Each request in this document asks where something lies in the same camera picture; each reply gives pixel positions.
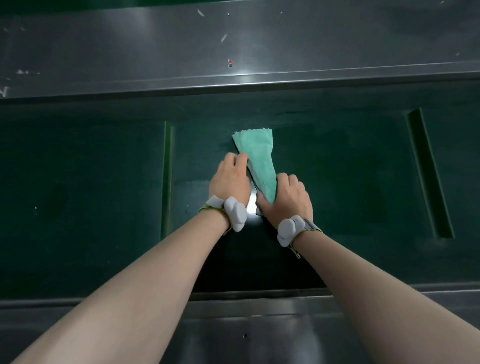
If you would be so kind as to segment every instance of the green cloth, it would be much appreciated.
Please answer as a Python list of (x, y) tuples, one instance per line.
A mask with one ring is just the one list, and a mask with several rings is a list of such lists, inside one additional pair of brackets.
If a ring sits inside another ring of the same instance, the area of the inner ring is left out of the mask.
[(232, 135), (240, 153), (248, 154), (253, 182), (271, 204), (276, 196), (276, 174), (272, 161), (272, 129), (250, 129)]

